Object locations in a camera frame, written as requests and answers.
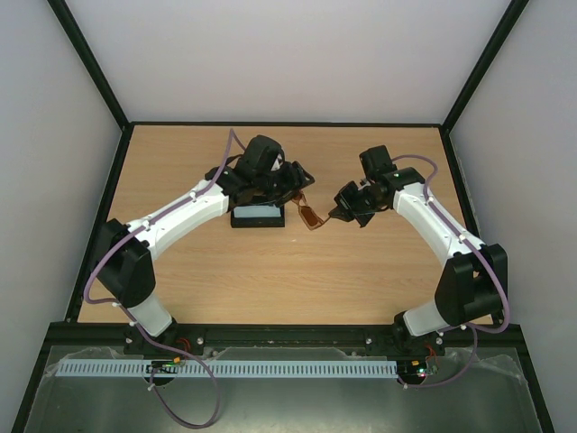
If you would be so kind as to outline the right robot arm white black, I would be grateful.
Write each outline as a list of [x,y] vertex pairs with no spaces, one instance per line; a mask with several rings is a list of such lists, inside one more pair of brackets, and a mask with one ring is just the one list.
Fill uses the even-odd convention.
[[505,250],[465,229],[435,197],[432,179],[413,167],[398,167],[386,146],[372,147],[359,158],[364,180],[341,188],[329,216],[365,227],[377,213],[393,210],[413,226],[442,267],[433,299],[395,316],[395,347],[410,354],[425,336],[462,327],[503,332],[510,322]]

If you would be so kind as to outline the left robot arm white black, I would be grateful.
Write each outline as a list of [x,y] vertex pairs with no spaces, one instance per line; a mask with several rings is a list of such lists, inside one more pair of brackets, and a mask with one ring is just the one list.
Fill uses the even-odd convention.
[[282,146],[268,136],[253,137],[240,154],[226,149],[220,163],[179,198],[126,224],[113,218],[102,225],[84,301],[99,304],[90,295],[99,281],[110,294],[106,302],[120,309],[152,345],[168,349],[164,336],[176,321],[154,292],[155,261],[193,230],[247,207],[254,198],[282,207],[314,182],[313,175],[299,162],[287,160]]

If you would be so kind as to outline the black sunglasses case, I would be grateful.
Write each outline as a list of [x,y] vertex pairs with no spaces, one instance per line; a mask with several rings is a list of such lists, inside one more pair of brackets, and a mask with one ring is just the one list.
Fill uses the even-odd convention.
[[285,226],[285,210],[279,207],[281,217],[276,218],[236,218],[231,212],[232,228],[279,228]]

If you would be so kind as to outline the light blue cleaning cloth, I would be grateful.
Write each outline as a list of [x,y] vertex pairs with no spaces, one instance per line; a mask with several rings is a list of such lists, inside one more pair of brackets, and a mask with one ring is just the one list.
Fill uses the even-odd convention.
[[269,205],[242,206],[234,209],[236,218],[276,218],[281,217],[278,207]]

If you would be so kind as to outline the brown sunglasses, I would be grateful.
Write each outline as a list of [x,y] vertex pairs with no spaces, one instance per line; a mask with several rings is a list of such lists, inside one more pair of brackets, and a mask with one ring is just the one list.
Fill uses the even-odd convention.
[[303,191],[299,191],[299,193],[292,199],[292,202],[297,206],[298,215],[309,231],[315,231],[319,229],[331,219],[330,216],[319,216],[317,212],[308,204],[307,198]]

